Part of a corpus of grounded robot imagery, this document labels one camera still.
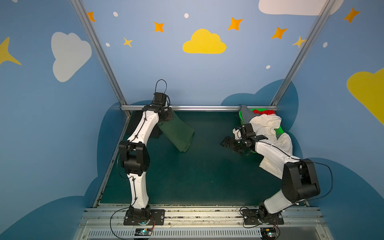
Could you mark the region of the dark green t-shirt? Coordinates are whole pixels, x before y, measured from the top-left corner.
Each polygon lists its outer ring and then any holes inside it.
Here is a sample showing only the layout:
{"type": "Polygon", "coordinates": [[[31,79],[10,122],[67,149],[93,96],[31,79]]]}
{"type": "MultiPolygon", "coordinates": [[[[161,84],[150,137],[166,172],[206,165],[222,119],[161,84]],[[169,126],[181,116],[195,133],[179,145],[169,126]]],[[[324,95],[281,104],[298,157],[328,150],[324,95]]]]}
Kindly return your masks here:
{"type": "Polygon", "coordinates": [[[158,126],[180,152],[188,151],[195,130],[183,122],[175,112],[173,112],[172,120],[158,123],[158,126]]]}

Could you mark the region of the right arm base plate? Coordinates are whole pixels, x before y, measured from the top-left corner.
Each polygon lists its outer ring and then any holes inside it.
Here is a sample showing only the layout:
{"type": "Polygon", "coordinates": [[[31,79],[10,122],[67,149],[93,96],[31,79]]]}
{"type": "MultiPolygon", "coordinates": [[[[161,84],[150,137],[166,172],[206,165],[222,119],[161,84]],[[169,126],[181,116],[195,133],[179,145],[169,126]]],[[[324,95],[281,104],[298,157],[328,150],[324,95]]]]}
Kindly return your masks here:
{"type": "Polygon", "coordinates": [[[283,225],[284,220],[281,213],[270,214],[260,209],[241,208],[240,214],[245,225],[283,225]]]}

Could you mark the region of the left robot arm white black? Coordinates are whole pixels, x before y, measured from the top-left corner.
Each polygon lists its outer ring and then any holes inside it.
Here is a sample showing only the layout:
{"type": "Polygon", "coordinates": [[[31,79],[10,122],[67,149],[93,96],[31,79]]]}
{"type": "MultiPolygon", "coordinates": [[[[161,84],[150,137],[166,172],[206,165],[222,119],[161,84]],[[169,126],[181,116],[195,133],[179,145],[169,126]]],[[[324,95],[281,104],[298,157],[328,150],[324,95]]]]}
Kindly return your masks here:
{"type": "Polygon", "coordinates": [[[127,140],[119,143],[119,160],[130,182],[132,196],[127,218],[140,225],[146,224],[151,217],[146,184],[146,173],[150,166],[147,142],[159,122],[172,119],[173,112],[170,106],[146,105],[133,133],[127,140]]]}

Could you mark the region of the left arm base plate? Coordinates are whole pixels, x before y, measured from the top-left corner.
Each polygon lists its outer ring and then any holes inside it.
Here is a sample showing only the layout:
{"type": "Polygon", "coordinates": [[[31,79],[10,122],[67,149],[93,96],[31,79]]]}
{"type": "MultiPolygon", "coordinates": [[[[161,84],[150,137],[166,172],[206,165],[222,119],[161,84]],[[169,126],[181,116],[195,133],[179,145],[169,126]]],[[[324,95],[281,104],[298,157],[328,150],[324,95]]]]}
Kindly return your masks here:
{"type": "Polygon", "coordinates": [[[165,210],[151,210],[150,213],[142,211],[134,215],[133,211],[127,210],[124,217],[124,226],[163,226],[165,222],[165,210]]]}

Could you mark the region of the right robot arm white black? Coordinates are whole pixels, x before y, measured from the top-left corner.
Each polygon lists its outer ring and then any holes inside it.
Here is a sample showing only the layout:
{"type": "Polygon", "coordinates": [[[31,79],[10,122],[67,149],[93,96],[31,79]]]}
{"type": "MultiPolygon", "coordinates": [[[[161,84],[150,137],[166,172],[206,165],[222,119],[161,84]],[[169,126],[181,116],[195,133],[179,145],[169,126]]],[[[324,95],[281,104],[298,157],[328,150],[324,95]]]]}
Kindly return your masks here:
{"type": "Polygon", "coordinates": [[[314,162],[289,155],[273,145],[265,136],[238,140],[227,136],[221,142],[221,146],[241,154],[254,148],[256,153],[270,160],[282,171],[281,190],[259,205],[260,219],[277,215],[286,208],[321,193],[314,162]]]}

